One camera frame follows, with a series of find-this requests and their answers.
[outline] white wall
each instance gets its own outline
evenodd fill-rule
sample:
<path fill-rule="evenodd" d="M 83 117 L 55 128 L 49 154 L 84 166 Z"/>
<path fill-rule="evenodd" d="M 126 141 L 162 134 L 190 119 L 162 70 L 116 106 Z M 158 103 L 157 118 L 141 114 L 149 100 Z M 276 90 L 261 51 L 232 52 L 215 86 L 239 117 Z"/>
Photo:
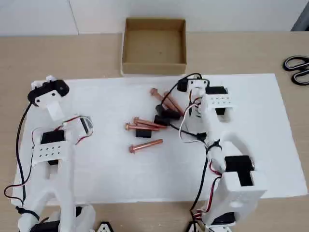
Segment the white wall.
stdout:
<path fill-rule="evenodd" d="M 307 2 L 0 0 L 0 35 L 120 32 L 128 16 L 183 17 L 189 31 L 289 31 Z"/>

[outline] scissors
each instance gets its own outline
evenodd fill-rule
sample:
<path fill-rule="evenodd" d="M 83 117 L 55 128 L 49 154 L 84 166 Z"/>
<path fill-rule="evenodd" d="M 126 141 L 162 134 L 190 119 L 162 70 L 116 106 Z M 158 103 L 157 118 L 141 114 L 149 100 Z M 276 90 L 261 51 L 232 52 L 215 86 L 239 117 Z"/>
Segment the scissors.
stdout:
<path fill-rule="evenodd" d="M 294 65 L 294 66 L 289 66 L 288 63 L 291 60 L 300 60 L 302 61 L 302 63 Z M 295 71 L 295 70 L 299 70 L 300 72 L 295 73 L 292 77 L 291 77 L 291 81 L 299 86 L 307 86 L 309 85 L 309 80 L 308 81 L 300 81 L 298 78 L 300 76 L 304 76 L 309 74 L 309 57 L 306 56 L 292 56 L 287 58 L 284 63 L 283 63 L 283 68 L 284 70 L 290 72 L 290 71 Z"/>

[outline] black wire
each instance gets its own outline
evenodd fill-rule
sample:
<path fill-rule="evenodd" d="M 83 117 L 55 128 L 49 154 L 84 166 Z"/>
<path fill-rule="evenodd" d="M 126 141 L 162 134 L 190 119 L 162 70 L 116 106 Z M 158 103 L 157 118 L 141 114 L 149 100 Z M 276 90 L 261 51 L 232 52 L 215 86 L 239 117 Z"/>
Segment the black wire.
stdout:
<path fill-rule="evenodd" d="M 197 202 L 199 200 L 199 197 L 201 195 L 201 192 L 202 192 L 202 189 L 203 189 L 203 185 L 204 185 L 204 179 L 205 179 L 205 173 L 206 173 L 207 165 L 208 165 L 208 157 L 206 155 L 206 160 L 205 160 L 205 164 L 204 164 L 204 168 L 203 168 L 201 183 L 200 183 L 200 186 L 199 186 L 199 189 L 198 189 L 197 196 L 196 196 L 196 198 L 194 200 L 194 203 L 193 203 L 193 205 L 190 208 L 190 211 L 192 211 L 194 209 L 194 207 L 196 206 L 196 204 L 197 204 Z"/>
<path fill-rule="evenodd" d="M 7 194 L 6 194 L 6 191 L 7 191 L 9 188 L 12 188 L 12 187 L 24 186 L 24 185 L 28 182 L 28 180 L 29 180 L 29 178 L 30 178 L 30 174 L 31 174 L 31 169 L 32 169 L 32 165 L 31 165 L 31 164 L 32 164 L 32 159 L 33 159 L 33 151 L 32 151 L 32 156 L 31 156 L 31 161 L 30 161 L 30 170 L 29 170 L 29 173 L 28 173 L 28 176 L 27 176 L 26 180 L 25 180 L 24 182 L 20 183 L 20 184 L 8 185 L 7 187 L 5 187 L 5 189 L 4 189 L 4 191 L 3 191 L 3 194 L 4 194 L 7 198 L 9 198 L 9 199 L 17 199 L 17 200 L 20 200 L 20 202 L 21 202 L 22 205 L 24 205 L 24 201 L 23 201 L 23 200 L 21 200 L 21 199 L 18 198 L 18 197 L 13 197 L 13 196 L 7 195 Z"/>
<path fill-rule="evenodd" d="M 197 196 L 193 202 L 193 205 L 191 206 L 190 208 L 190 214 L 191 214 L 191 217 L 192 217 L 192 220 L 193 220 L 193 223 L 195 222 L 195 218 L 194 218 L 194 215 L 192 213 L 192 210 L 195 208 L 198 200 L 199 200 L 199 197 L 202 193 L 202 190 L 203 190 L 203 185 L 204 185 L 204 179 L 205 179 L 205 174 L 206 174 L 206 169 L 207 169 L 207 165 L 208 165 L 208 152 L 210 151 L 211 148 L 213 147 L 220 147 L 221 146 L 219 145 L 219 142 L 220 142 L 220 139 L 215 141 L 212 145 L 210 145 L 208 148 L 206 148 L 206 160 L 205 160 L 205 164 L 204 164 L 204 168 L 203 168 L 203 173 L 202 173 L 202 179 L 201 179 L 201 183 L 199 185 L 199 189 L 198 189 L 198 193 L 197 193 Z"/>
<path fill-rule="evenodd" d="M 200 78 L 193 78 L 193 79 L 190 79 L 190 80 L 200 80 L 200 79 L 202 79 L 202 74 L 196 73 L 196 72 L 195 72 L 195 73 L 192 73 L 192 74 L 189 74 L 189 75 L 183 77 L 183 78 L 180 79 L 179 81 L 185 80 L 185 79 L 187 79 L 188 77 L 193 76 L 193 75 L 198 75 Z M 177 81 L 177 83 L 170 89 L 170 91 L 167 93 L 167 95 L 164 96 L 164 98 L 163 98 L 162 101 L 161 101 L 161 105 L 163 104 L 163 102 L 165 101 L 165 99 L 169 96 L 169 94 L 173 91 L 173 89 L 178 85 L 178 82 L 179 82 L 179 81 Z"/>
<path fill-rule="evenodd" d="M 170 127 L 172 127 L 172 128 L 174 128 L 175 130 L 178 130 L 179 131 L 179 128 L 178 127 L 176 127 L 176 126 L 174 126 L 173 124 L 169 124 L 170 125 Z M 190 133 L 190 132 L 187 132 L 187 131 L 184 131 L 184 130 L 182 130 L 182 133 L 185 133 L 185 134 L 188 134 L 188 135 L 191 135 L 191 136 L 193 136 L 193 137 L 195 137 L 195 138 L 197 138 L 198 139 L 198 137 L 197 137 L 197 135 L 196 134 L 193 134 L 193 133 Z"/>
<path fill-rule="evenodd" d="M 20 119 L 19 122 L 19 126 L 18 126 L 18 130 L 17 130 L 17 135 L 16 135 L 16 146 L 15 146 L 15 151 L 16 151 L 16 159 L 17 159 L 17 164 L 18 164 L 18 168 L 19 168 L 19 172 L 20 172 L 20 178 L 21 178 L 21 182 L 24 183 L 25 182 L 25 178 L 24 178 L 24 173 L 23 173 L 23 168 L 21 166 L 21 162 L 20 162 L 20 158 L 19 158 L 19 137 L 20 137 L 20 131 L 21 131 L 21 127 L 23 125 L 24 119 L 26 117 L 27 112 L 29 111 L 30 107 L 31 107 L 32 103 L 29 103 L 28 107 L 26 108 L 23 116 Z M 23 200 L 21 201 L 22 203 L 24 203 L 24 200 L 26 199 L 26 188 L 23 185 Z"/>

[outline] black rubber piece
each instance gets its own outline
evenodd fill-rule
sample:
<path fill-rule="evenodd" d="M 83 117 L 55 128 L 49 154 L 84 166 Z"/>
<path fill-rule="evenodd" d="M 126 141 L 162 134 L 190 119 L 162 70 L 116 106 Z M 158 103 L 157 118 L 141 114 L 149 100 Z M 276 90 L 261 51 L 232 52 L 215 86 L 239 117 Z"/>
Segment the black rubber piece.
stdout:
<path fill-rule="evenodd" d="M 151 138 L 151 130 L 142 130 L 142 129 L 136 129 L 135 130 L 135 137 L 137 138 Z"/>
<path fill-rule="evenodd" d="M 169 126 L 169 118 L 163 118 L 163 117 L 160 117 L 159 115 L 156 115 L 154 116 L 154 123 L 156 124 L 160 124 L 160 125 L 163 125 L 163 126 Z"/>
<path fill-rule="evenodd" d="M 159 116 L 162 118 L 170 118 L 170 119 L 175 119 L 179 120 L 181 115 L 173 110 L 170 109 L 164 109 L 164 107 L 160 104 L 155 107 L 156 111 L 158 112 Z"/>
<path fill-rule="evenodd" d="M 177 83 L 177 90 L 180 92 L 186 92 L 188 89 L 188 79 L 180 80 Z"/>

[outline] wire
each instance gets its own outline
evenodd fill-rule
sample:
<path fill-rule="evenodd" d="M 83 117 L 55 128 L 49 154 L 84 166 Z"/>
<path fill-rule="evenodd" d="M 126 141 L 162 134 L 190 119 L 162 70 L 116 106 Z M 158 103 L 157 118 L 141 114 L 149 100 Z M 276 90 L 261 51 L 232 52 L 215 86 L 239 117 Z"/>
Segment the wire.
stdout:
<path fill-rule="evenodd" d="M 23 172 L 23 168 L 21 166 L 21 162 L 20 162 L 20 158 L 19 158 L 19 137 L 20 137 L 21 127 L 23 125 L 24 119 L 25 119 L 31 105 L 32 105 L 32 103 L 29 103 L 28 107 L 25 109 L 25 112 L 20 119 L 18 130 L 17 130 L 17 135 L 16 135 L 15 151 L 16 151 L 17 165 L 18 165 L 18 169 L 19 169 L 19 172 L 20 172 L 20 178 L 21 178 L 22 183 L 25 182 L 25 178 L 24 178 L 24 172 Z M 25 199 L 26 199 L 26 188 L 23 185 L 23 200 L 21 202 L 23 203 Z"/>
<path fill-rule="evenodd" d="M 25 180 L 25 181 L 22 181 L 22 183 L 20 183 L 20 184 L 8 185 L 8 186 L 4 189 L 4 191 L 3 191 L 3 194 L 4 194 L 7 198 L 19 200 L 19 201 L 21 202 L 22 206 L 24 206 L 24 200 L 21 200 L 21 199 L 18 198 L 18 197 L 9 196 L 9 195 L 6 194 L 6 191 L 7 191 L 8 189 L 10 189 L 10 188 L 13 188 L 13 187 L 21 187 L 21 186 L 24 187 L 24 186 L 25 186 L 25 184 L 28 182 L 28 180 L 29 180 L 29 178 L 30 178 L 30 175 L 31 175 L 31 170 L 32 170 L 32 165 L 31 165 L 31 164 L 32 164 L 32 159 L 33 159 L 33 150 L 32 150 L 31 161 L 30 161 L 30 169 L 29 169 L 29 173 L 28 173 L 28 176 L 27 176 L 26 180 Z"/>
<path fill-rule="evenodd" d="M 169 124 L 170 125 L 170 127 L 172 127 L 172 128 L 174 128 L 175 130 L 180 130 L 178 127 L 176 127 L 176 126 L 174 126 L 173 124 Z M 185 134 L 188 134 L 188 135 L 191 135 L 191 136 L 193 136 L 193 137 L 195 137 L 195 138 L 197 138 L 197 135 L 196 134 L 193 134 L 193 133 L 190 133 L 190 132 L 187 132 L 187 131 L 184 131 L 184 130 L 182 130 L 182 133 L 185 133 Z"/>
<path fill-rule="evenodd" d="M 221 172 L 214 170 L 211 165 L 212 165 L 212 160 L 210 161 L 209 169 L 216 175 L 222 175 Z"/>
<path fill-rule="evenodd" d="M 206 148 L 206 160 L 205 160 L 205 164 L 204 164 L 204 168 L 203 168 L 203 172 L 202 172 L 201 183 L 200 183 L 199 188 L 198 188 L 197 196 L 196 196 L 196 198 L 195 198 L 195 200 L 194 200 L 194 202 L 193 202 L 193 204 L 192 204 L 192 206 L 191 206 L 191 208 L 190 208 L 190 214 L 191 214 L 191 217 L 192 217 L 193 222 L 195 221 L 195 217 L 194 217 L 194 214 L 193 214 L 192 210 L 195 208 L 195 206 L 196 206 L 196 204 L 197 204 L 197 202 L 198 202 L 198 200 L 199 200 L 199 197 L 200 197 L 200 195 L 201 195 L 202 189 L 203 189 L 204 180 L 205 180 L 205 174 L 206 174 L 206 169 L 207 169 L 207 166 L 208 166 L 208 153 L 209 153 L 209 151 L 211 150 L 211 148 L 213 148 L 213 147 L 221 147 L 221 146 L 219 145 L 219 141 L 220 141 L 220 139 L 217 140 L 217 141 L 215 141 L 215 142 L 213 142 L 213 144 L 211 144 L 208 148 L 205 146 L 205 148 Z M 213 185 L 213 188 L 214 188 L 214 184 L 215 184 L 216 180 L 217 180 L 217 179 L 220 179 L 220 178 L 221 178 L 221 176 L 215 178 L 215 180 L 214 180 L 214 182 L 213 182 L 213 184 L 212 184 L 212 185 Z"/>
<path fill-rule="evenodd" d="M 188 79 L 188 77 L 193 76 L 193 75 L 198 75 L 199 78 L 191 78 L 191 79 Z M 196 73 L 196 72 L 195 72 L 195 73 L 192 73 L 192 74 L 189 74 L 189 75 L 183 77 L 183 78 L 180 79 L 179 81 L 182 81 L 182 80 L 185 80 L 185 79 L 188 79 L 188 80 L 200 80 L 200 79 L 202 79 L 202 74 Z M 165 101 L 165 99 L 170 95 L 170 93 L 173 91 L 173 89 L 178 85 L 178 82 L 179 82 L 179 81 L 177 81 L 177 83 L 176 83 L 176 84 L 169 90 L 169 92 L 164 96 L 164 98 L 163 98 L 162 101 L 161 101 L 161 105 L 163 105 L 163 102 Z"/>
<path fill-rule="evenodd" d="M 209 212 L 210 209 L 211 209 L 211 203 L 212 203 L 212 197 L 213 197 L 214 187 L 215 187 L 216 181 L 219 180 L 219 179 L 221 179 L 221 176 L 215 178 L 215 180 L 214 180 L 213 183 L 212 183 L 212 186 L 211 186 L 211 193 L 210 193 L 210 195 L 209 195 L 209 200 L 208 200 L 208 204 L 207 204 L 207 208 L 206 208 L 206 212 L 205 212 L 205 213 Z"/>
<path fill-rule="evenodd" d="M 183 127 L 183 124 L 184 124 L 186 115 L 187 115 L 188 111 L 189 111 L 192 107 L 194 107 L 194 106 L 197 106 L 197 105 L 196 105 L 196 104 L 189 105 L 189 106 L 187 107 L 187 109 L 185 110 L 184 116 L 183 116 L 183 120 L 182 120 L 182 122 L 181 122 L 181 124 L 180 124 L 180 127 L 179 127 L 180 129 L 179 129 L 179 134 L 178 134 L 178 135 L 179 135 L 179 138 L 180 138 L 184 143 L 186 143 L 186 144 L 199 142 L 199 143 L 202 143 L 202 144 L 205 146 L 205 148 L 207 149 L 206 144 L 205 144 L 203 141 L 201 141 L 201 140 L 196 139 L 196 140 L 191 140 L 191 141 L 185 141 L 185 140 L 183 140 L 183 138 L 182 138 L 182 127 Z"/>
<path fill-rule="evenodd" d="M 197 204 L 197 202 L 199 200 L 199 197 L 201 195 L 202 189 L 203 189 L 205 173 L 206 173 L 206 169 L 207 169 L 207 164 L 208 164 L 208 157 L 206 155 L 206 160 L 205 160 L 205 164 L 204 164 L 204 168 L 203 168 L 203 173 L 202 173 L 202 178 L 201 178 L 201 183 L 199 185 L 198 193 L 197 193 L 197 196 L 196 196 L 196 198 L 195 198 L 195 200 L 193 202 L 193 205 L 190 208 L 190 214 L 191 214 L 193 222 L 195 221 L 195 218 L 194 218 L 194 215 L 192 213 L 192 210 L 195 208 L 195 206 L 196 206 L 196 204 Z"/>
<path fill-rule="evenodd" d="M 77 144 L 79 144 L 80 141 L 82 141 L 82 140 L 85 139 L 85 138 L 90 137 L 90 136 L 93 134 L 93 124 L 92 124 L 92 121 L 91 121 L 88 117 L 86 117 L 86 116 L 76 116 L 76 117 L 70 118 L 70 119 L 68 119 L 68 120 L 65 120 L 65 121 L 63 121 L 63 122 L 61 123 L 60 126 L 56 127 L 56 128 L 54 129 L 54 131 L 59 130 L 60 128 L 62 128 L 62 127 L 64 126 L 64 123 L 72 122 L 73 120 L 82 119 L 82 118 L 85 119 L 85 120 L 88 122 L 88 125 L 91 125 L 91 126 L 90 126 L 90 127 L 91 127 L 91 132 L 90 132 L 90 134 L 81 137 L 81 138 L 77 141 L 77 143 L 75 143 L 75 145 L 77 145 Z"/>

